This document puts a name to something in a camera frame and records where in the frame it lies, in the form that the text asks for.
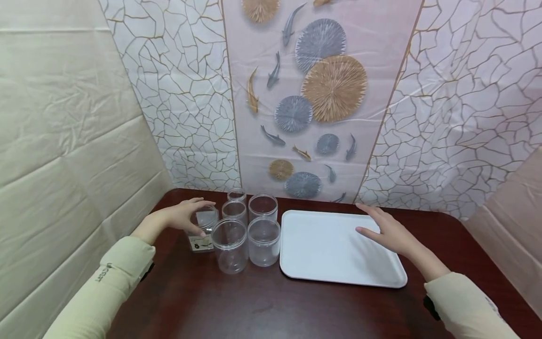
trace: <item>white plastic tray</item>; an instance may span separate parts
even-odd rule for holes
[[[358,234],[379,233],[368,215],[290,210],[282,216],[280,268],[290,278],[380,286],[407,284],[397,254]]]

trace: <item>label on container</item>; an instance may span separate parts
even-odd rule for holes
[[[190,246],[192,247],[192,251],[194,252],[208,251],[214,248],[212,245],[210,234],[208,234],[207,236],[189,235],[188,240],[190,241]]]

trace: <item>sleeve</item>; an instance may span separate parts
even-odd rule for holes
[[[152,263],[154,253],[155,248],[139,238],[120,239],[43,338],[105,338],[120,306]]]
[[[491,299],[466,276],[448,273],[426,283],[425,290],[456,339],[519,339]]]

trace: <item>gold koi fish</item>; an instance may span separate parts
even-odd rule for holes
[[[314,0],[314,7],[320,7],[322,5],[325,5],[325,4],[328,4],[328,3],[331,3],[331,0]]]
[[[258,113],[258,98],[254,95],[254,86],[252,85],[252,82],[254,80],[254,74],[256,74],[257,69],[258,67],[254,68],[254,71],[248,78],[247,85],[248,106],[254,113]]]
[[[306,161],[312,161],[311,156],[308,154],[307,151],[301,151],[295,145],[292,147],[292,150],[294,152],[297,152],[300,156],[302,156]]]

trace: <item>wooden table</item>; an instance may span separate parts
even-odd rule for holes
[[[202,196],[220,209],[224,193],[175,189],[156,209]],[[360,213],[355,206],[278,199],[289,209]],[[387,210],[451,270],[470,277],[523,339],[540,338],[542,322],[466,229],[442,213]],[[399,290],[292,280],[279,263],[251,263],[229,276],[214,253],[193,254],[186,236],[167,229],[156,242],[154,270],[121,307],[108,338],[452,338],[423,307],[423,277],[405,258]]]

